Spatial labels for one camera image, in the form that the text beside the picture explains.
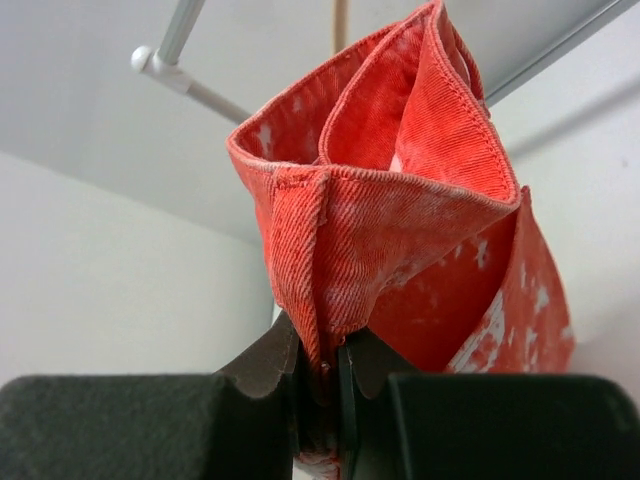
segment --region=bleached white spot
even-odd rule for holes
[[[348,296],[350,292],[345,292],[339,288],[327,288],[323,292],[323,297],[326,305],[336,305],[344,301],[345,296]]]
[[[535,345],[537,339],[538,339],[538,334],[534,332],[531,327],[527,327],[527,335],[524,341],[525,349],[528,350],[533,345]]]
[[[533,355],[531,356],[531,362],[529,362],[529,365],[531,365],[531,371],[533,372],[538,371],[538,351],[537,350],[533,352]]]
[[[491,305],[487,310],[487,315],[489,316],[487,326],[480,330],[477,334],[468,338],[462,348],[451,360],[451,365],[453,365],[454,371],[468,371],[463,369],[467,367],[467,364],[471,360],[471,356],[487,337],[491,337],[495,345],[492,347],[492,350],[488,355],[487,363],[478,371],[487,372],[495,365],[495,362],[498,359],[498,354],[500,352],[500,346],[504,341],[504,334],[506,329],[503,304],[504,300],[502,290],[498,290],[498,293],[493,298],[493,301],[491,302]]]
[[[544,285],[541,285],[538,288],[538,293],[536,295],[536,304],[533,306],[533,313],[538,314],[540,310],[549,305],[549,292]]]
[[[262,146],[262,154],[269,155],[271,153],[271,127],[266,123],[260,125],[258,140],[260,140],[260,145]]]
[[[357,256],[352,256],[353,261],[360,261],[360,258]],[[382,291],[387,286],[388,274],[385,270],[378,270],[378,274],[376,275],[376,279],[373,281],[374,285],[379,285],[379,291]]]
[[[302,99],[300,97],[296,97],[293,100],[293,113],[300,113],[302,111]]]
[[[567,325],[562,329],[560,332],[560,338],[563,340],[570,340],[573,338],[573,328],[571,328],[571,325]]]
[[[299,478],[297,470],[300,470],[304,477],[307,475],[310,478],[336,478],[338,475],[338,466],[335,462],[326,460],[319,455],[305,455],[304,458],[294,459],[294,476],[293,478]]]
[[[406,52],[407,50],[409,50],[409,46],[409,40],[407,40],[406,35],[402,35],[400,38],[398,38],[396,48],[399,52]]]
[[[307,130],[305,142],[305,146],[307,147],[307,154],[310,158],[315,160],[315,157],[318,155],[318,145],[316,143],[316,136],[312,129]]]
[[[477,371],[478,366],[473,362],[466,363],[460,370],[457,370],[458,373],[475,373]]]
[[[482,240],[478,243],[478,253],[476,254],[476,262],[478,262],[478,268],[482,270],[487,263],[487,241]]]
[[[398,154],[394,154],[391,159],[391,165],[389,165],[390,172],[402,172],[402,160],[398,157]]]
[[[404,287],[409,280],[415,277],[423,269],[424,268],[420,262],[415,261],[413,258],[409,258],[403,264],[399,265],[391,276],[387,278],[384,288]]]
[[[527,267],[525,267],[524,262],[520,264],[520,288],[522,290],[527,286]]]

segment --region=red denim fabric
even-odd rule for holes
[[[556,267],[441,0],[289,87],[227,148],[316,372],[366,325],[425,371],[566,368]]]

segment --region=stitched seam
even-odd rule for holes
[[[262,171],[260,169],[257,169],[251,165],[245,164],[243,163],[244,166],[246,166],[247,169],[250,169],[252,171],[252,173],[256,174],[256,175],[260,175],[262,177],[272,177],[273,176],[273,172],[265,172]],[[502,201],[496,201],[493,200],[491,198],[486,198],[486,196],[482,195],[482,194],[478,194],[476,192],[474,192],[473,190],[467,190],[465,188],[462,187],[456,187],[456,186],[450,186],[450,185],[446,185],[446,184],[442,184],[439,182],[436,182],[435,180],[428,180],[422,177],[418,177],[418,176],[411,176],[410,178],[407,178],[407,174],[394,174],[394,176],[397,175],[397,178],[368,178],[368,179],[361,179],[361,178],[352,178],[349,177],[347,175],[349,175],[349,173],[347,172],[330,172],[330,175],[332,178],[336,179],[336,180],[340,180],[343,182],[348,182],[348,183],[352,183],[352,184],[361,184],[361,185],[367,185],[367,184],[371,184],[371,183],[391,183],[391,182],[395,182],[396,184],[399,184],[402,187],[406,187],[406,188],[411,188],[414,190],[422,190],[422,189],[429,189],[429,194],[436,196],[438,198],[450,198],[451,196],[451,189],[455,189],[455,191],[459,191],[459,192],[463,192],[464,194],[466,194],[468,197],[471,197],[473,199],[475,199],[476,201],[479,201],[481,204],[483,205],[495,205],[496,203],[498,204],[505,204],[505,202]],[[279,185],[274,185],[274,189],[278,189],[278,188],[285,188],[284,185],[281,187]]]
[[[456,44],[456,48],[458,49],[458,53],[464,60],[465,65],[467,66],[467,71],[469,72],[469,80],[471,82],[471,92],[473,96],[477,98],[478,101],[484,102],[484,87],[482,85],[482,78],[480,76],[480,72],[478,70],[478,66],[476,65],[473,57],[471,56],[471,52],[465,45],[462,37],[452,26],[453,36]]]
[[[291,193],[290,191],[292,190],[296,190],[299,188],[302,188],[302,183],[304,183],[303,186],[308,185],[308,181],[307,182],[300,182],[298,185],[285,185],[281,188],[281,190],[285,190],[285,191],[289,191],[287,193]],[[320,329],[318,327],[318,309],[317,306],[315,304],[314,298],[313,298],[313,265],[314,265],[314,258],[315,258],[315,254],[316,254],[316,246],[317,246],[317,229],[318,229],[318,219],[319,219],[319,213],[316,213],[315,215],[315,232],[313,234],[314,240],[313,240],[313,247],[312,247],[312,251],[311,251],[311,272],[309,275],[309,281],[312,283],[311,284],[311,305],[313,307],[313,315],[315,318],[311,319],[310,322],[310,331],[308,331],[309,335],[307,338],[309,338],[311,340],[311,344],[310,345],[304,345],[304,348],[307,350],[307,354],[309,355],[309,359],[311,360],[312,364],[314,364],[316,367],[318,367],[320,365],[320,362],[322,361],[322,348],[321,348],[321,339],[320,339]],[[274,239],[273,239],[273,229],[270,232],[270,245],[271,245],[271,255],[273,258],[273,247],[275,245]],[[281,297],[283,297],[283,292],[282,289],[280,288],[280,286],[278,286],[279,289],[279,293],[281,295]]]
[[[483,125],[478,121],[478,114],[480,113],[478,111],[479,106],[476,105],[476,109],[475,112],[469,108],[468,105],[468,100],[469,100],[469,94],[471,96],[473,96],[473,98],[475,98],[475,96],[473,95],[473,92],[471,92],[470,88],[468,85],[466,85],[464,82],[456,82],[455,79],[451,78],[451,72],[450,72],[450,64],[445,63],[444,59],[443,59],[443,52],[440,46],[440,43],[437,41],[437,39],[435,38],[436,32],[438,31],[437,28],[437,20],[438,20],[438,16],[434,15],[433,19],[432,19],[432,25],[435,27],[434,29],[432,29],[431,31],[429,31],[429,42],[431,43],[431,46],[434,47],[436,49],[436,51],[438,52],[438,55],[435,56],[435,60],[436,62],[438,62],[439,67],[436,70],[438,71],[438,74],[440,75],[440,77],[442,78],[442,80],[444,80],[444,82],[446,83],[446,85],[449,87],[449,89],[451,90],[451,92],[454,94],[455,98],[458,100],[458,104],[460,107],[462,107],[462,109],[467,112],[467,114],[471,117],[471,121],[473,122],[473,125],[475,127],[476,132],[481,136],[481,138],[484,140],[485,145],[487,146],[487,148],[489,149],[493,160],[494,160],[494,165],[495,165],[495,169],[496,169],[496,173],[498,174],[500,181],[502,183],[502,186],[504,188],[504,190],[506,190],[507,192],[511,193],[511,189],[509,188],[509,185],[507,183],[507,179],[504,175],[504,172],[502,171],[502,163],[500,161],[500,157],[502,156],[499,152],[496,151],[495,145],[493,144],[493,142],[491,141],[491,139],[489,138],[489,136],[487,135],[485,128],[483,127]],[[462,92],[460,91],[460,86],[462,86],[464,88],[464,90],[467,93],[467,98],[465,99],[462,96]]]

